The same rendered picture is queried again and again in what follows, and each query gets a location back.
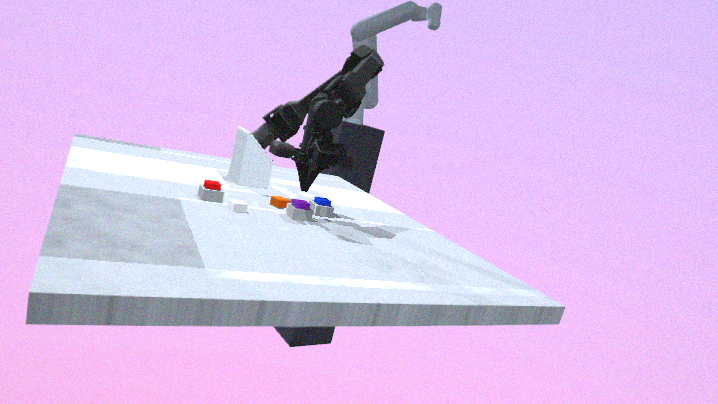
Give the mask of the purple button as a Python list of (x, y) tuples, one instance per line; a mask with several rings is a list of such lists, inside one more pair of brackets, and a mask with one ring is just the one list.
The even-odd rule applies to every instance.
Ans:
[(287, 203), (285, 214), (292, 220), (310, 221), (312, 220), (313, 210), (310, 204), (305, 200), (293, 199), (292, 203)]

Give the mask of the small orange block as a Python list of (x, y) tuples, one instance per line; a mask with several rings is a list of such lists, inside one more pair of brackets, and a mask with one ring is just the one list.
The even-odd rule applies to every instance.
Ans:
[(277, 208), (286, 208), (287, 203), (289, 203), (289, 200), (287, 200), (281, 196), (271, 196), (269, 204), (271, 204)]

